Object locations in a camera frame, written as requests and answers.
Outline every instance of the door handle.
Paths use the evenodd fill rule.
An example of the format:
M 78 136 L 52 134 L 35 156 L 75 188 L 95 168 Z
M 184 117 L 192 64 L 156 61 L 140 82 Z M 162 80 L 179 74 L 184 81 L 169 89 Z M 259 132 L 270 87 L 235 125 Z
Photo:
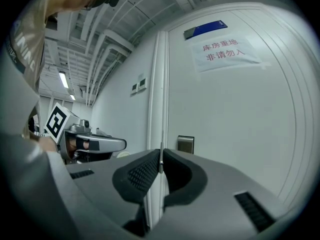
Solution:
M 195 137 L 190 136 L 178 136 L 177 141 L 177 150 L 193 154 L 194 153 L 194 147 L 195 147 Z

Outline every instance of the light switch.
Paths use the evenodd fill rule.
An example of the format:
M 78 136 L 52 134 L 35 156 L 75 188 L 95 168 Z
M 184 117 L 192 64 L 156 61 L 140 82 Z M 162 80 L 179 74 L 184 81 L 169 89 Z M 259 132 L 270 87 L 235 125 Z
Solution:
M 132 89 L 131 89 L 131 94 L 136 94 L 138 92 L 138 88 L 139 88 L 139 83 L 136 83 L 132 86 Z
M 146 88 L 147 88 L 147 78 L 145 78 L 145 79 L 140 81 L 138 90 L 142 91 L 142 90 L 144 90 Z

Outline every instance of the fluorescent light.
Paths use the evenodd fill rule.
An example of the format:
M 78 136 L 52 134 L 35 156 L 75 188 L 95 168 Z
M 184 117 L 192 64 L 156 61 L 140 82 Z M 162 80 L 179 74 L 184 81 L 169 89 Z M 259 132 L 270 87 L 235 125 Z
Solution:
M 59 72 L 59 76 L 61 78 L 61 81 L 62 81 L 62 84 L 65 88 L 68 88 L 69 89 L 69 86 L 68 86 L 68 82 L 67 82 L 67 78 L 66 78 L 66 73 L 65 72 Z

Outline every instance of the paper sign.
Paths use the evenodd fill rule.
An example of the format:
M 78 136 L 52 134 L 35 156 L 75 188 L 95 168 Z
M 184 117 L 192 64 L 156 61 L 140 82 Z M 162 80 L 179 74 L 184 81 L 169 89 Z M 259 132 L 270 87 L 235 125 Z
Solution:
M 234 35 L 199 42 L 191 50 L 198 72 L 262 63 L 248 40 Z

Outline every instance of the ceiling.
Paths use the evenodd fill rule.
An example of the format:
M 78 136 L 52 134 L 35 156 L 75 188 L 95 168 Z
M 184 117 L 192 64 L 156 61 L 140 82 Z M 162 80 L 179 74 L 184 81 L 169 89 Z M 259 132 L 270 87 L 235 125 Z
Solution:
M 113 8 L 103 4 L 91 11 L 59 13 L 57 23 L 48 23 L 45 33 L 45 67 L 40 76 L 40 95 L 71 101 L 72 94 L 77 102 L 86 103 L 89 86 L 88 93 L 92 88 L 92 96 L 88 104 L 92 105 L 104 81 L 126 59 L 125 55 L 112 49 L 101 62 L 103 66 L 98 73 L 99 67 L 96 72 L 95 68 L 101 61 L 102 52 L 110 44 L 117 45 L 129 56 L 132 52 L 109 36 L 104 38 L 101 47 L 97 45 L 105 30 L 115 32 L 137 47 L 149 29 L 173 14 L 190 12 L 205 1 L 214 0 L 120 0 Z M 290 0 L 278 1 L 290 3 Z M 59 72 L 65 72 L 68 89 L 63 86 Z

